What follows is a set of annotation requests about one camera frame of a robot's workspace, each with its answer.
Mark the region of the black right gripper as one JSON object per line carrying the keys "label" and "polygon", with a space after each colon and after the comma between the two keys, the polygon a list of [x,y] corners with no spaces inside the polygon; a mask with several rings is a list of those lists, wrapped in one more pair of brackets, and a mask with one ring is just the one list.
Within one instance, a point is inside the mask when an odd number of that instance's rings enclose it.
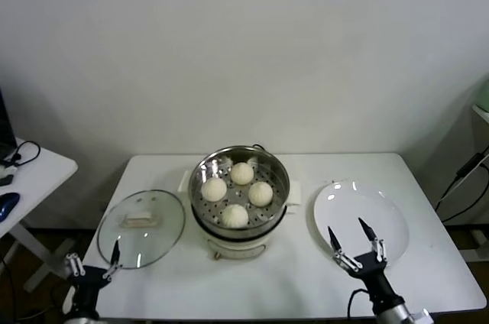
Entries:
{"label": "black right gripper", "polygon": [[355,258],[348,256],[342,249],[333,230],[328,227],[330,246],[333,250],[333,260],[346,272],[356,272],[355,278],[365,285],[371,299],[381,302],[393,299],[396,294],[384,274],[387,266],[386,247],[383,239],[379,239],[365,220],[358,221],[371,243],[374,253],[364,253]]}

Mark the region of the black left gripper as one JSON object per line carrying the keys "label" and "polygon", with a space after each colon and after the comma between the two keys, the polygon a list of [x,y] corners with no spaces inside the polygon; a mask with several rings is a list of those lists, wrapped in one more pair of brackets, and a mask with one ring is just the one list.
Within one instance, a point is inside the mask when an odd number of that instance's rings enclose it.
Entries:
{"label": "black left gripper", "polygon": [[77,253],[69,253],[64,261],[68,276],[73,276],[75,293],[73,295],[73,307],[77,310],[96,309],[99,291],[106,287],[112,275],[120,268],[120,248],[118,240],[115,241],[108,270],[99,267],[85,267]]}

